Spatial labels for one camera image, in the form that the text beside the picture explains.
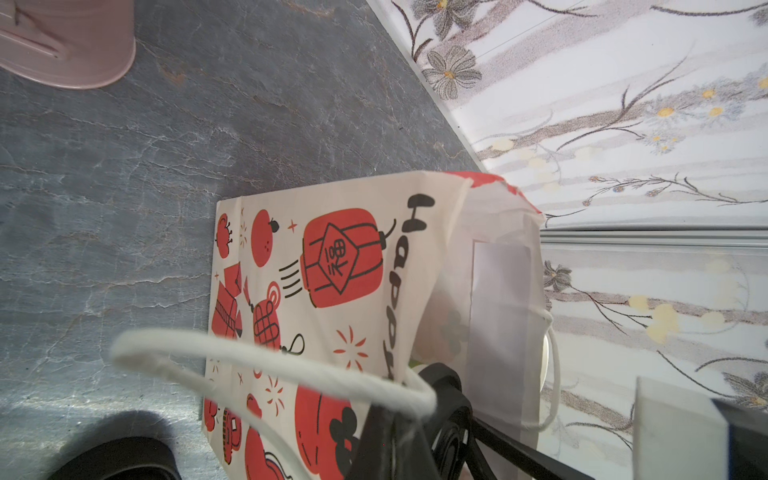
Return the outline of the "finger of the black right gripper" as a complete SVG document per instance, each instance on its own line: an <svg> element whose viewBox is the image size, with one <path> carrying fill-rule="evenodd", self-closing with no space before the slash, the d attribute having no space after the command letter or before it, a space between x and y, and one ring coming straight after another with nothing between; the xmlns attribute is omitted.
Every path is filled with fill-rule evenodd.
<svg viewBox="0 0 768 480"><path fill-rule="evenodd" d="M441 479L458 479L464 469L474 479L494 479L481 445L533 479L576 477L575 469L476 418L459 375L450 367L434 363L421 368L418 375L437 395L437 409L423 428Z"/></svg>

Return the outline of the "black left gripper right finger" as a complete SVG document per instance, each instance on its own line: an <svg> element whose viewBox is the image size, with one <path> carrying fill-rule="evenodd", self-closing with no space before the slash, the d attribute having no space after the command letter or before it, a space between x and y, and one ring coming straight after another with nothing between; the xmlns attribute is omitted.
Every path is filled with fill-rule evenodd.
<svg viewBox="0 0 768 480"><path fill-rule="evenodd" d="M395 478L397 480L440 479L422 425L400 414L395 416Z"/></svg>

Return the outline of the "red white paper bag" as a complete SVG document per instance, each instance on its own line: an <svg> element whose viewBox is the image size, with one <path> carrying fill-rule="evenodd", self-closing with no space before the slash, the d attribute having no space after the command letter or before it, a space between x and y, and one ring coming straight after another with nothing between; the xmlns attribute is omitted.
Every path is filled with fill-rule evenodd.
<svg viewBox="0 0 768 480"><path fill-rule="evenodd" d="M422 427L442 363L473 414L527 445L561 378L542 280L543 213L503 178L417 171L222 200L205 332L146 328L114 364L204 400L231 479L345 479L372 406Z"/></svg>

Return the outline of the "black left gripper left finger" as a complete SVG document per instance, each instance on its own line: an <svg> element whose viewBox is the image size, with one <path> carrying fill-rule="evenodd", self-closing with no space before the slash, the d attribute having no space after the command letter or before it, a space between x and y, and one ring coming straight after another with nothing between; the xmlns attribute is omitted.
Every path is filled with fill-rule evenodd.
<svg viewBox="0 0 768 480"><path fill-rule="evenodd" d="M397 415L384 407L369 409L346 480L395 478Z"/></svg>

